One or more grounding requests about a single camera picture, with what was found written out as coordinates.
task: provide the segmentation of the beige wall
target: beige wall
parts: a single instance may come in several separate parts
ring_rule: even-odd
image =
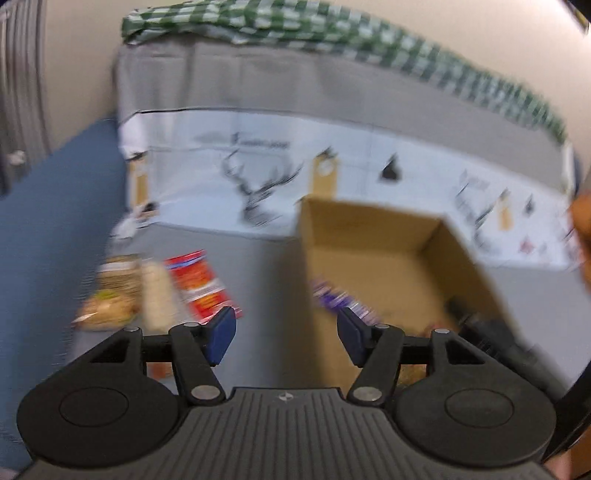
[[[120,21],[142,1],[47,2],[48,115],[59,145],[114,110],[111,66],[120,41]],[[560,0],[341,3],[407,27],[489,70],[525,81],[563,115],[576,149],[591,164],[591,37],[583,35]]]

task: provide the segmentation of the green and white checkered fabric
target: green and white checkered fabric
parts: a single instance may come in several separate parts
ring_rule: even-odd
[[[519,125],[543,127],[559,142],[564,123],[524,85],[477,69],[440,45],[380,18],[306,0],[197,0],[132,11],[122,36],[139,44],[167,33],[197,33],[237,45],[331,53],[392,68]]]

